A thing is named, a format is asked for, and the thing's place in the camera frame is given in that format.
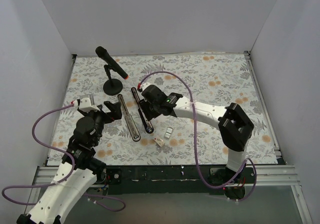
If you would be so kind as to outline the grey black stapler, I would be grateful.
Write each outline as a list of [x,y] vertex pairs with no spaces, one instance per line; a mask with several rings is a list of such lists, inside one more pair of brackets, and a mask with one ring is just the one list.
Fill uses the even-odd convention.
[[125,103],[125,100],[123,98],[123,95],[122,94],[118,94],[117,95],[117,98],[118,98],[118,101],[120,102],[121,104],[121,107],[124,111],[124,119],[125,119],[125,122],[127,124],[127,127],[128,127],[128,130],[130,132],[130,135],[131,135],[131,138],[134,142],[138,142],[140,141],[140,133],[138,131],[138,128],[136,126],[136,123],[134,122],[134,119],[132,118],[131,114],[129,113],[129,110],[126,106],[126,103]]

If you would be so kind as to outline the staple strips pack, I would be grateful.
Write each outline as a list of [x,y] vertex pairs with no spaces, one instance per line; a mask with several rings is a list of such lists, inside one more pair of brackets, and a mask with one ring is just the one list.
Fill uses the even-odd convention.
[[171,137],[172,133],[173,133],[173,129],[171,127],[168,127],[165,131],[164,137],[169,139]]

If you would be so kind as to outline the staple box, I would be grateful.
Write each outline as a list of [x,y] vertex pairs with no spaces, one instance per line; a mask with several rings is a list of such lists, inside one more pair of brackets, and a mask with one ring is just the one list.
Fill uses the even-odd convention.
[[158,136],[154,137],[153,139],[155,141],[155,143],[159,146],[162,147],[165,145],[165,141],[162,140],[161,138],[159,138]]

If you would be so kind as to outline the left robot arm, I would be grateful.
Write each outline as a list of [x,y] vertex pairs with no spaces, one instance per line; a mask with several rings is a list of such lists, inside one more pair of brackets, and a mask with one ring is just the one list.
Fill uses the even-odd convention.
[[40,200],[27,213],[21,214],[17,223],[64,223],[67,215],[94,183],[107,178],[107,166],[94,157],[105,124],[122,118],[119,102],[105,101],[108,112],[102,105],[96,106],[90,97],[75,101],[82,115],[69,139],[57,173]]

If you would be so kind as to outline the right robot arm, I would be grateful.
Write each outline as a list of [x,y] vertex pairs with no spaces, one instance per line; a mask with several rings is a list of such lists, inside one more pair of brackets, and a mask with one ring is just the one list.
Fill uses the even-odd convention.
[[138,90],[143,96],[140,105],[148,120],[160,115],[195,119],[219,130],[222,141],[229,150],[225,167],[227,179],[236,183],[244,177],[247,144],[253,133],[254,124],[240,105],[231,103],[223,107],[201,102],[193,104],[181,94],[166,95],[160,88],[150,83],[142,84]]

